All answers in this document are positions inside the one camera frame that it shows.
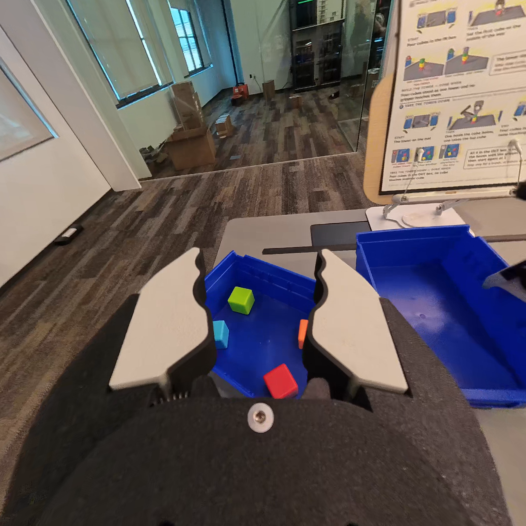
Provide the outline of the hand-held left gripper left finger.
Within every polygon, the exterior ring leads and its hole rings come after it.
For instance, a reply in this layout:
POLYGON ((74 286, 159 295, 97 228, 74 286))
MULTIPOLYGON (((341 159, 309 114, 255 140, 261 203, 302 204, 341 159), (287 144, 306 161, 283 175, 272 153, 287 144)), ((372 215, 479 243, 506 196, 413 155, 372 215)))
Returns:
POLYGON ((152 385, 165 400, 190 397, 217 359, 206 299, 204 255, 193 247, 139 291, 109 388, 152 385))

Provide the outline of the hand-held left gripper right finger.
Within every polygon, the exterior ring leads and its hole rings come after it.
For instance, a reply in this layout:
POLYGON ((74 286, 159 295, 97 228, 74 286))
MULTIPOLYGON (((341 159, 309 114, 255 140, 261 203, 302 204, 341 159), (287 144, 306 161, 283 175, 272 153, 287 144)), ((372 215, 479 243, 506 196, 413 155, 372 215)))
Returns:
POLYGON ((373 286, 327 248, 317 253, 314 276, 302 349, 308 385, 323 380, 338 401, 361 400, 367 388, 407 396, 408 380, 373 286))

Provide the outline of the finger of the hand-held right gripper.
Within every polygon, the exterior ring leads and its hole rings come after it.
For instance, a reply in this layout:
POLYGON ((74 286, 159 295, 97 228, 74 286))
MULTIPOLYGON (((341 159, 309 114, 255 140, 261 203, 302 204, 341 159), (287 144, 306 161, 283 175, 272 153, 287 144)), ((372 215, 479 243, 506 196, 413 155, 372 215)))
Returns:
POLYGON ((501 288, 525 302, 525 260, 491 274, 483 281, 482 287, 501 288))

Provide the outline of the blue plastic bin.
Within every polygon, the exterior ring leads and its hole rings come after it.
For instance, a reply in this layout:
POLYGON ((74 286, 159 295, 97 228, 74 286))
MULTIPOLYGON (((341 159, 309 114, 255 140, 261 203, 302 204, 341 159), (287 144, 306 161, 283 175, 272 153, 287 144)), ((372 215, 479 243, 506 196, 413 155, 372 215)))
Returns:
POLYGON ((205 277, 206 306, 214 321, 229 329, 228 346, 218 350, 213 372, 246 397, 271 397, 264 375, 285 364, 298 385, 307 371, 298 346, 301 319, 314 307, 312 278, 234 251, 205 277), (255 303, 249 314, 232 311, 228 298, 236 286, 250 289, 255 303))
POLYGON ((468 225, 356 234, 356 270, 441 360, 474 408, 525 407, 525 302, 484 280, 505 261, 468 225))

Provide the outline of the green cube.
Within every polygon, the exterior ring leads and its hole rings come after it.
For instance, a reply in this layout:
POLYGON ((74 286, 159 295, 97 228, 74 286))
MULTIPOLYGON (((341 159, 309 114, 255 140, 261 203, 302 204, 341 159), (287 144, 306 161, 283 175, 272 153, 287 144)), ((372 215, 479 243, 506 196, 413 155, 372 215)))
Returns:
POLYGON ((253 291, 248 288, 235 286, 228 298, 231 310, 243 315, 249 315, 255 303, 253 291))

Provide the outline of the red cube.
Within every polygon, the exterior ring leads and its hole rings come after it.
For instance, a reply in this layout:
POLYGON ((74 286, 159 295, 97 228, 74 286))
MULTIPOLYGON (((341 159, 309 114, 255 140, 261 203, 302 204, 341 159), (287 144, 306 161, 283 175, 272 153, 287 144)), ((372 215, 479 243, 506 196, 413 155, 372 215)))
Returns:
POLYGON ((286 364, 280 364, 263 376, 265 386, 273 399, 295 398, 299 387, 286 364))

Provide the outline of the dark rectangular table pad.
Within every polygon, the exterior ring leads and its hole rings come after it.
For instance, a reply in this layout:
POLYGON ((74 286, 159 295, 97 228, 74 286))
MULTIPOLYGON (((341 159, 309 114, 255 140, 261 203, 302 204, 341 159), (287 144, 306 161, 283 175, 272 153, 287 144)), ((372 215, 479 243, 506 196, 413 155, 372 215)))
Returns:
POLYGON ((370 231, 367 221, 313 224, 310 227, 311 243, 314 247, 356 246, 357 235, 370 231))

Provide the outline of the black floor object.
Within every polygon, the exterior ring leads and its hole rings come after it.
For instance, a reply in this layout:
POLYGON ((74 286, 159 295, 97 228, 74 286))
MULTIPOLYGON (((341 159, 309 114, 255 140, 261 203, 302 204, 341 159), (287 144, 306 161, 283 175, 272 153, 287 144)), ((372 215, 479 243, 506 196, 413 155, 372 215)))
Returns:
POLYGON ((75 240, 82 232, 84 228, 81 224, 70 225, 65 231, 63 231, 53 242, 56 246, 69 245, 75 240))

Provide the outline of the pile of cardboard boxes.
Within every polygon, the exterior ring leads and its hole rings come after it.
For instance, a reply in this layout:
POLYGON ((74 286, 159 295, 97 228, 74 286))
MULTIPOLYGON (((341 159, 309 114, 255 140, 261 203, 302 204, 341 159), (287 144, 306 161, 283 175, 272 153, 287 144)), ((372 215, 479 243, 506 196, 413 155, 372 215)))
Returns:
POLYGON ((202 111, 201 102, 191 81, 171 86, 177 125, 165 142, 176 170, 213 166, 216 145, 202 111))

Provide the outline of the printed instruction board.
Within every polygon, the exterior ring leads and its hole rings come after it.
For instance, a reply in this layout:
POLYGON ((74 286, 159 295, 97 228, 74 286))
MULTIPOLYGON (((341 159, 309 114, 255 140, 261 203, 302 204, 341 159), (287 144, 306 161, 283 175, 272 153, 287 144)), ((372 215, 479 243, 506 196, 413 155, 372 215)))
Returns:
POLYGON ((525 181, 525 1, 400 1, 379 193, 525 181))

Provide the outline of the large window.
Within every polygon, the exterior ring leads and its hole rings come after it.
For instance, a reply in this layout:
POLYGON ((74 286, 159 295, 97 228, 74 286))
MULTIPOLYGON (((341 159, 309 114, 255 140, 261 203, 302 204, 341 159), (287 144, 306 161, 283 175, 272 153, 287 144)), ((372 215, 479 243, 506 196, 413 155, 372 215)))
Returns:
POLYGON ((117 101, 129 106, 173 84, 151 1, 65 1, 117 101))

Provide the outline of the narrow window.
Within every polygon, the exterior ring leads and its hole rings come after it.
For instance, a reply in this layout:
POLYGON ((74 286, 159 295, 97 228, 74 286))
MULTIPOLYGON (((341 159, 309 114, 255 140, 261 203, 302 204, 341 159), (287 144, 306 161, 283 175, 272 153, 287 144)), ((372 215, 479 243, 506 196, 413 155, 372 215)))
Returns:
POLYGON ((211 67, 212 59, 197 1, 168 1, 188 73, 196 75, 211 67))

